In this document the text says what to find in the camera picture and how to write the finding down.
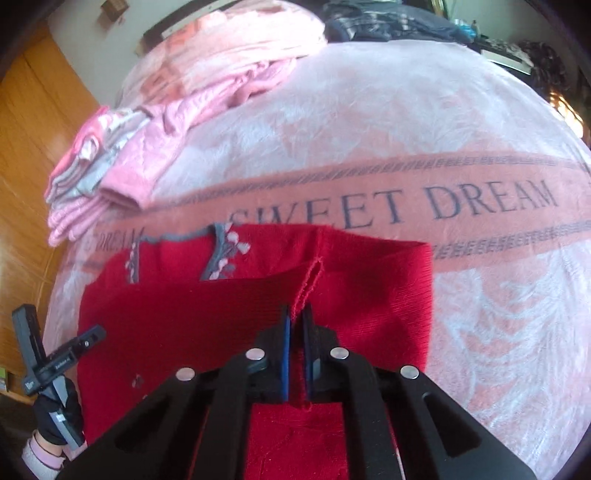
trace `hand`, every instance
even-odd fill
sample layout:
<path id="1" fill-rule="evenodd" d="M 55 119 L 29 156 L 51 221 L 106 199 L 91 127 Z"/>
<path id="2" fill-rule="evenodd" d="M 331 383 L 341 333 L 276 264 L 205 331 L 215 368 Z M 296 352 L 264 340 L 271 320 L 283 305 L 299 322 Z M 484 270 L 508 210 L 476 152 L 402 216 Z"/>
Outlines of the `hand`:
<path id="1" fill-rule="evenodd" d="M 66 390 L 68 392 L 68 399 L 66 406 L 63 407 L 59 400 L 52 400 L 45 395 L 38 395 L 33 404 L 33 412 L 37 418 L 37 431 L 46 441 L 53 445 L 66 445 L 66 440 L 53 423 L 51 412 L 57 411 L 60 407 L 64 410 L 64 416 L 67 422 L 74 427 L 74 429 L 82 433 L 84 428 L 84 419 L 82 417 L 82 408 L 78 402 L 78 393 L 74 382 L 66 378 Z"/>

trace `folded red clothing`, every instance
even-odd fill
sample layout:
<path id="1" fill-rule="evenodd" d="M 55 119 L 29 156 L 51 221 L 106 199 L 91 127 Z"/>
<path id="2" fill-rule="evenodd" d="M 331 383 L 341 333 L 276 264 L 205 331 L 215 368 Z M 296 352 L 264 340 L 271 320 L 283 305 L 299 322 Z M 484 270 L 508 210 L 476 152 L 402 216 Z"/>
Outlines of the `folded red clothing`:
<path id="1" fill-rule="evenodd" d="M 215 225 L 113 257 L 80 306 L 80 331 L 107 331 L 78 368 L 88 442 L 177 369 L 221 367 L 277 323 L 282 305 L 297 318 L 308 302 L 318 325 L 376 367 L 422 369 L 431 249 L 324 226 Z M 346 478 L 340 406 L 307 404 L 291 380 L 289 404 L 253 410 L 245 478 Z"/>

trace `silver screw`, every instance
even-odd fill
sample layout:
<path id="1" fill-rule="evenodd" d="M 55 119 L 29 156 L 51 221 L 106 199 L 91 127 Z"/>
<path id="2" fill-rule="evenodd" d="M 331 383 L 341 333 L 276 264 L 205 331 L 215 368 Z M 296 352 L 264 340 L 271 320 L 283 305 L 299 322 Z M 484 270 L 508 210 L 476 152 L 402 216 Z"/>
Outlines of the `silver screw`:
<path id="1" fill-rule="evenodd" d="M 265 356 L 265 351 L 262 348 L 251 348 L 246 352 L 246 358 L 249 360 L 262 360 Z"/>
<path id="2" fill-rule="evenodd" d="M 330 356 L 337 360 L 344 360 L 349 356 L 349 351 L 341 346 L 336 346 L 330 351 Z"/>
<path id="3" fill-rule="evenodd" d="M 413 365 L 404 365 L 404 367 L 400 369 L 400 375 L 402 375 L 404 378 L 408 378 L 409 380 L 414 380 L 418 377 L 418 374 L 418 368 L 414 367 Z"/>
<path id="4" fill-rule="evenodd" d="M 177 370 L 176 376 L 181 382 L 188 382 L 195 377 L 195 370 L 190 367 L 182 367 Z"/>

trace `wooden cabinet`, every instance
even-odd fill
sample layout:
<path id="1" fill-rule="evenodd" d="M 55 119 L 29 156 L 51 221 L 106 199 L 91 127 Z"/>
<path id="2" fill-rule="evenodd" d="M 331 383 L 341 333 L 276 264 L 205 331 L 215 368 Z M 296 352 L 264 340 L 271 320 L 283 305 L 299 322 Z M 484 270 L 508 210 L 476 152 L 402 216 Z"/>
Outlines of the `wooden cabinet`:
<path id="1" fill-rule="evenodd" d="M 11 312 L 22 303 L 47 314 L 64 248 L 47 245 L 47 177 L 98 104 L 45 24 L 0 83 L 0 367 L 11 396 L 25 372 Z"/>

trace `gray handheld tool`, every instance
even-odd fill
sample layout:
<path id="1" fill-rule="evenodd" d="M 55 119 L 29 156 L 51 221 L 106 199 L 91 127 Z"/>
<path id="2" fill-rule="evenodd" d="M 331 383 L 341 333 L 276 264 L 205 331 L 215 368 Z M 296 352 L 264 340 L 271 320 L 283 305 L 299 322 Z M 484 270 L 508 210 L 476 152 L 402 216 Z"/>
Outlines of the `gray handheld tool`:
<path id="1" fill-rule="evenodd" d="M 104 328 L 99 325 L 94 326 L 48 356 L 41 343 L 37 310 L 33 305 L 21 305 L 14 310 L 12 323 L 22 359 L 27 367 L 27 376 L 22 381 L 26 395 L 32 396 L 39 393 L 61 403 L 61 408 L 50 413 L 51 419 L 71 449 L 80 447 L 85 442 L 84 435 L 77 432 L 64 415 L 68 400 L 64 373 L 76 365 L 82 355 L 105 338 Z"/>

